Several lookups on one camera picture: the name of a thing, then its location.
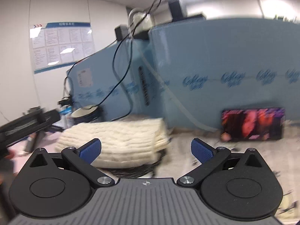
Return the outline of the blue wall notice poster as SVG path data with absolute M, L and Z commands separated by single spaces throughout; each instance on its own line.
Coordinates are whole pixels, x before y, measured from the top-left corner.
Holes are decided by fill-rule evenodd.
M 89 22 L 50 22 L 29 28 L 34 73 L 66 67 L 95 52 Z

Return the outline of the black power adapter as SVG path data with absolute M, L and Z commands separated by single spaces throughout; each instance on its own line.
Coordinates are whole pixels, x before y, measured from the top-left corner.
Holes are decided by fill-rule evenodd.
M 129 35 L 129 28 L 124 24 L 117 26 L 114 29 L 114 31 L 115 31 L 116 40 L 118 42 L 122 41 L 124 38 L 126 38 Z

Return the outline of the smartphone playing video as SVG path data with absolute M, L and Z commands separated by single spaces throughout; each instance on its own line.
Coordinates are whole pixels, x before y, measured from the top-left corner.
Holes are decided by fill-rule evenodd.
M 271 141 L 283 137 L 285 109 L 252 108 L 222 111 L 221 140 L 224 142 Z

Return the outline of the grey printed bed sheet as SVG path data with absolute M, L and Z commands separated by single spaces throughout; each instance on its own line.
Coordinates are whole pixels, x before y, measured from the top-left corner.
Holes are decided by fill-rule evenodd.
M 158 160 L 139 167 L 103 169 L 114 179 L 137 177 L 171 177 L 178 179 L 185 173 L 199 167 L 200 162 L 191 153 L 191 142 L 198 138 L 213 148 L 224 146 L 231 155 L 224 163 L 225 169 L 232 169 L 248 148 L 255 148 L 264 158 L 283 189 L 283 200 L 276 217 L 284 224 L 299 221 L 299 123 L 285 121 L 283 137 L 271 141 L 239 141 L 225 143 L 220 140 L 220 131 L 207 132 L 188 128 L 167 128 L 169 144 L 158 152 Z

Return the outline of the cream cable knit sweater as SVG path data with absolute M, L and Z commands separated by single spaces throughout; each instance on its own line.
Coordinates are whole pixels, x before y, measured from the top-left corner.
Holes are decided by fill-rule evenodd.
M 95 138 L 101 141 L 102 150 L 92 165 L 103 169 L 133 168 L 153 163 L 158 160 L 158 152 L 169 144 L 165 122 L 155 118 L 80 123 L 60 135 L 55 150 L 60 152 L 68 146 L 79 148 Z

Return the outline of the blue white ceramic mug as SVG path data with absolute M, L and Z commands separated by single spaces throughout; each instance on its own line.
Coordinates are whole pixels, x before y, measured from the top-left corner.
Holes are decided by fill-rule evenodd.
M 81 107 L 71 113 L 71 118 L 75 125 L 79 123 L 102 122 L 103 110 L 99 106 Z

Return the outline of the light blue flat box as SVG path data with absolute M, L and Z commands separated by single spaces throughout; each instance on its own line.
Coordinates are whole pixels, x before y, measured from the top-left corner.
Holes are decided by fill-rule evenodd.
M 219 128 L 225 109 L 280 107 L 299 120 L 299 25 L 191 19 L 149 38 L 169 127 Z

